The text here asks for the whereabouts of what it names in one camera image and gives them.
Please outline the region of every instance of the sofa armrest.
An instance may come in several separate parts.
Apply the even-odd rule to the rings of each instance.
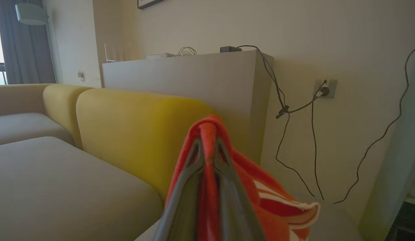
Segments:
[[[45,114],[44,89],[51,84],[0,85],[0,116],[21,113]]]

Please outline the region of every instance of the red towel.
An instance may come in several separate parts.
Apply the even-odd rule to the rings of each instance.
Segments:
[[[203,142],[206,159],[198,204],[198,239],[200,241],[219,241],[221,236],[218,190],[212,169],[216,137],[221,137],[224,141],[267,239],[270,241],[307,240],[309,227],[319,216],[320,205],[296,201],[270,174],[232,148],[228,132],[216,115],[200,120],[189,130],[176,164],[166,206],[192,143],[199,136]]]

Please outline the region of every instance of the sofa seat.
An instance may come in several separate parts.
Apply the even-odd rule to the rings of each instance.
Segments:
[[[42,136],[57,137],[73,145],[70,133],[47,116],[39,113],[0,116],[0,145]]]
[[[1,241],[132,241],[162,212],[147,183],[58,138],[0,145]]]

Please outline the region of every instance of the power cord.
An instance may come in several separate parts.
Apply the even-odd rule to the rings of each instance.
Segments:
[[[383,136],[381,136],[379,139],[377,139],[373,143],[371,143],[370,146],[368,146],[367,150],[365,151],[364,156],[362,157],[361,161],[359,162],[358,168],[356,169],[356,182],[354,182],[353,185],[348,189],[345,198],[343,200],[341,200],[341,201],[335,202],[334,204],[342,203],[342,202],[344,202],[346,200],[346,198],[348,197],[348,195],[349,195],[350,191],[352,190],[352,188],[359,182],[359,168],[361,167],[362,162],[365,160],[365,157],[367,156],[368,151],[371,149],[371,147],[374,144],[376,144],[377,142],[379,142],[380,140],[382,140],[386,136],[386,134],[387,134],[390,126],[393,125],[402,116],[402,100],[404,99],[405,94],[407,93],[408,88],[410,87],[410,81],[408,80],[407,66],[408,66],[408,61],[410,60],[410,57],[411,57],[411,55],[413,55],[414,52],[415,52],[415,49],[413,49],[411,51],[411,53],[407,57],[407,60],[405,61],[404,71],[405,71],[405,82],[406,82],[407,86],[405,87],[405,91],[402,94],[401,98],[399,99],[399,115],[398,115],[398,117],[396,119],[394,119],[387,126],[385,132],[383,133]]]
[[[321,91],[321,89],[322,89],[322,87],[324,86],[324,84],[326,84],[326,80],[321,84],[321,86],[319,87],[319,89],[316,91],[316,94],[313,96],[313,100],[312,101],[310,101],[310,103],[309,104],[307,104],[307,105],[305,105],[305,106],[303,106],[303,107],[301,107],[301,108],[299,108],[299,109],[297,109],[297,110],[295,110],[295,111],[290,111],[290,112],[288,112],[287,114],[288,114],[288,119],[287,119],[287,122],[286,122],[286,124],[285,124],[285,129],[283,130],[283,136],[282,136],[282,139],[280,140],[280,143],[279,143],[279,147],[277,148],[277,152],[276,152],[276,156],[275,156],[275,159],[276,159],[276,161],[278,161],[279,163],[281,163],[284,167],[286,167],[286,168],[288,168],[288,169],[290,169],[290,170],[292,170],[292,171],[294,171],[298,176],[299,176],[299,178],[301,179],[301,181],[302,181],[302,183],[304,183],[304,186],[307,188],[307,191],[310,193],[310,195],[312,196],[312,197],[315,197],[315,195],[313,195],[313,193],[310,191],[310,189],[308,188],[308,186],[307,186],[307,184],[305,183],[305,181],[303,180],[303,178],[301,177],[301,175],[298,173],[298,171],[296,171],[294,168],[292,168],[292,167],[289,167],[289,166],[287,166],[287,165],[285,165],[281,160],[279,160],[278,158],[277,158],[277,156],[279,155],[279,150],[280,150],[280,147],[282,146],[282,142],[283,142],[283,139],[285,138],[285,134],[286,134],[286,129],[287,129],[287,125],[288,125],[288,123],[289,123],[289,119],[290,119],[290,113],[293,113],[293,112],[297,112],[297,111],[299,111],[299,110],[302,110],[302,109],[304,109],[305,107],[307,107],[307,106],[309,106],[310,104],[313,104],[314,103],[314,101],[315,100],[317,100],[317,98],[318,98],[318,94],[319,94],[319,92]],[[313,107],[312,107],[312,128],[313,128]],[[313,137],[314,137],[314,139],[315,139],[315,172],[316,172],[316,137],[315,137],[315,133],[314,133],[314,130],[313,130]],[[324,198],[324,196],[322,195],[322,191],[321,191],[321,188],[319,187],[319,184],[318,184],[318,179],[317,179],[317,177],[316,177],[316,184],[318,185],[318,188],[319,188],[319,191],[321,192],[321,196],[322,196],[322,199]]]
[[[319,186],[319,181],[318,181],[318,174],[317,174],[317,170],[316,170],[316,163],[317,163],[317,158],[318,158],[318,146],[316,144],[316,135],[315,135],[315,127],[313,125],[313,115],[314,115],[314,108],[315,108],[315,100],[317,98],[317,94],[318,92],[322,89],[323,85],[326,84],[326,80],[323,82],[323,84],[321,84],[321,86],[319,87],[318,91],[316,91],[315,95],[313,96],[313,101],[312,101],[312,131],[313,131],[313,142],[315,143],[315,179],[316,179],[316,185],[318,186],[318,190],[321,194],[322,200],[324,199],[324,194],[322,194],[322,190],[321,187]]]
[[[292,167],[290,167],[290,166],[287,166],[285,163],[283,163],[281,160],[279,160],[279,159],[277,158],[277,156],[278,156],[278,154],[279,154],[279,150],[280,150],[280,147],[281,147],[281,145],[282,145],[282,142],[283,142],[283,140],[284,140],[284,138],[285,138],[286,129],[287,129],[287,126],[288,126],[288,124],[289,124],[289,120],[290,120],[290,113],[295,113],[295,112],[297,112],[297,111],[300,111],[300,110],[304,109],[305,107],[309,106],[310,104],[313,104],[313,102],[314,102],[315,100],[317,100],[317,98],[318,98],[317,94],[319,93],[319,91],[321,90],[321,88],[323,87],[323,85],[324,85],[327,81],[325,80],[325,81],[321,84],[321,86],[319,87],[319,89],[316,91],[315,96],[313,96],[313,99],[312,99],[312,100],[311,100],[308,104],[306,104],[306,105],[304,105],[304,106],[302,106],[302,107],[300,107],[300,108],[298,108],[298,109],[296,109],[296,110],[293,110],[293,111],[288,111],[289,106],[288,106],[288,105],[286,105],[286,102],[285,102],[285,94],[284,94],[284,93],[283,93],[283,91],[280,89],[280,87],[279,87],[279,85],[278,85],[278,82],[277,82],[276,75],[275,75],[275,73],[274,73],[274,71],[273,71],[273,69],[272,69],[272,67],[271,67],[270,63],[269,63],[269,62],[268,62],[268,60],[265,58],[264,54],[261,52],[261,50],[260,50],[257,46],[253,46],[253,45],[242,45],[242,46],[239,46],[239,47],[237,47],[237,48],[241,48],[241,47],[252,47],[252,48],[255,48],[255,49],[257,49],[257,50],[258,50],[258,52],[260,53],[260,55],[261,55],[261,57],[262,57],[262,59],[263,59],[263,62],[264,62],[264,67],[265,67],[265,69],[266,69],[266,71],[267,71],[268,75],[269,75],[269,76],[270,76],[270,78],[273,80],[274,84],[276,85],[277,95],[278,95],[278,98],[279,98],[280,105],[281,105],[281,107],[282,107],[282,110],[281,110],[281,111],[279,111],[279,114],[276,116],[276,119],[278,119],[279,117],[281,117],[281,116],[282,116],[282,115],[284,115],[284,114],[288,114],[288,119],[287,119],[287,122],[286,122],[286,124],[285,124],[285,128],[284,128],[284,131],[283,131],[283,136],[282,136],[282,139],[281,139],[281,141],[280,141],[280,143],[279,143],[279,146],[278,146],[278,148],[277,148],[277,152],[276,152],[275,159],[276,159],[276,161],[278,161],[280,164],[282,164],[284,167],[286,167],[286,168],[288,168],[288,169],[290,169],[290,170],[294,171],[294,172],[298,175],[298,177],[300,178],[300,180],[302,181],[302,183],[304,183],[304,186],[307,188],[307,191],[308,191],[308,192],[312,195],[312,197],[315,197],[315,195],[313,195],[313,193],[310,191],[310,189],[308,188],[307,184],[305,183],[305,181],[303,180],[303,178],[301,177],[301,175],[299,174],[299,172],[298,172],[296,169],[294,169],[294,168],[292,168]]]

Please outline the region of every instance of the cable clip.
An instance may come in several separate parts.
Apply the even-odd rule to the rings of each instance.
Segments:
[[[276,119],[279,119],[279,117],[283,116],[284,114],[288,113],[289,106],[286,105],[283,107],[281,111],[279,111],[279,114],[276,116]]]

